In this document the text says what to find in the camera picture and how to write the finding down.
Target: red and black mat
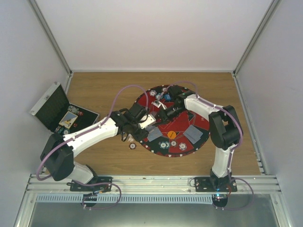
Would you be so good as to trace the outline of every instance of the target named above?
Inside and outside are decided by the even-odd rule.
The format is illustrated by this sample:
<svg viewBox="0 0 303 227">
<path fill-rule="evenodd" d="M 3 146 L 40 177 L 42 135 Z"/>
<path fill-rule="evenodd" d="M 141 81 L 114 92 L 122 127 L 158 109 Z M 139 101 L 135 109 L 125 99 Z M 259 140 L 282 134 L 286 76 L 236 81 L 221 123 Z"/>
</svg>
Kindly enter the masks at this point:
<svg viewBox="0 0 303 227">
<path fill-rule="evenodd" d="M 152 104 L 157 97 L 160 96 L 163 90 L 166 90 L 168 85 L 157 86 L 149 89 L 148 94 L 148 107 L 150 108 L 150 114 L 155 116 L 160 108 L 157 108 Z M 189 89 L 179 86 L 182 91 L 186 92 Z M 146 105 L 146 96 L 143 93 L 136 100 L 142 106 Z M 170 107 L 174 105 L 170 95 L 166 92 L 160 101 Z M 202 132 L 201 138 L 194 144 L 183 134 L 190 125 L 193 125 L 196 129 Z M 191 154 L 197 151 L 203 146 L 209 137 L 209 122 L 200 115 L 192 111 L 184 111 L 173 122 L 168 124 L 162 124 L 157 126 L 162 135 L 152 141 L 147 138 L 140 143 L 150 152 L 166 156 L 166 157 L 181 157 Z"/>
</svg>

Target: wooden table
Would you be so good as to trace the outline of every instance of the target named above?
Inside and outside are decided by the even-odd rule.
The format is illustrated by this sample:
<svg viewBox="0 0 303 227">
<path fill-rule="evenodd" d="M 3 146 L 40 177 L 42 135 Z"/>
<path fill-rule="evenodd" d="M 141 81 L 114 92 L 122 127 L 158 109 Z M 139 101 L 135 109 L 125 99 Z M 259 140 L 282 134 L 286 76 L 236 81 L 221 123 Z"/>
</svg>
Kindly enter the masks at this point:
<svg viewBox="0 0 303 227">
<path fill-rule="evenodd" d="M 244 140 L 235 150 L 232 162 L 234 175 L 260 174 L 243 109 L 230 73 L 183 72 L 95 72 L 74 73 L 68 92 L 71 103 L 97 113 L 108 114 L 117 92 L 126 85 L 137 84 L 146 90 L 158 85 L 189 80 L 198 85 L 199 95 L 218 104 L 235 107 L 244 131 Z M 191 85 L 180 84 L 191 89 Z M 130 108 L 142 93 L 138 88 L 122 92 L 114 110 Z M 90 165 L 97 174 L 106 175 L 208 175 L 214 163 L 215 148 L 209 139 L 197 152 L 184 157 L 161 157 L 139 143 L 129 149 L 129 142 L 120 136 L 109 138 L 88 148 L 76 157 L 81 164 Z"/>
</svg>

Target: black case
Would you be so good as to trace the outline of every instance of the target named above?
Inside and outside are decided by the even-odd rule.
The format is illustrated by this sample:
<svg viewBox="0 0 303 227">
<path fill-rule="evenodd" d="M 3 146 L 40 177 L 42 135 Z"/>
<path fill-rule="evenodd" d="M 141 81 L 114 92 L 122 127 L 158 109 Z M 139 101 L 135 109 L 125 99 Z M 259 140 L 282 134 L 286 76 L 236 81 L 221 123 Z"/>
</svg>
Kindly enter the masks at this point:
<svg viewBox="0 0 303 227">
<path fill-rule="evenodd" d="M 68 111 L 78 116 L 69 129 L 59 125 Z M 51 85 L 30 113 L 51 132 L 57 132 L 61 135 L 80 131 L 97 122 L 99 118 L 98 113 L 71 104 L 58 82 Z"/>
</svg>

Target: card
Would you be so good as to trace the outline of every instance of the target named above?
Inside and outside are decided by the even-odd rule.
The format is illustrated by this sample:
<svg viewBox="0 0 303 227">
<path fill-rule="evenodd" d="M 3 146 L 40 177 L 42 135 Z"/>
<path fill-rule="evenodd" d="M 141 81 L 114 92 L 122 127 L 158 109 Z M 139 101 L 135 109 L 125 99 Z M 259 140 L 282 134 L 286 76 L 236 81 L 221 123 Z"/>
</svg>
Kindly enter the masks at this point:
<svg viewBox="0 0 303 227">
<path fill-rule="evenodd" d="M 74 124 L 75 120 L 78 118 L 77 115 L 73 114 L 72 112 L 67 112 L 62 120 L 59 122 L 59 125 L 64 126 L 65 128 L 69 129 L 72 124 Z"/>
</svg>

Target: vent grille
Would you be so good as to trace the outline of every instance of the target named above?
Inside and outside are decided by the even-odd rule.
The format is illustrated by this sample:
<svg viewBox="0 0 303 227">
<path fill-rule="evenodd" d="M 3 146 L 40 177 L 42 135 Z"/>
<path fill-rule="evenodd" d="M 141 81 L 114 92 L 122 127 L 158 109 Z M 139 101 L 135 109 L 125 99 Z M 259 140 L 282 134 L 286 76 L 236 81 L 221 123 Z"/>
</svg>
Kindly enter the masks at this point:
<svg viewBox="0 0 303 227">
<path fill-rule="evenodd" d="M 113 203 L 117 194 L 99 194 L 93 203 Z M 83 194 L 39 194 L 36 202 L 82 202 Z M 120 203 L 195 203 L 212 204 L 211 195 L 122 195 Z"/>
</svg>

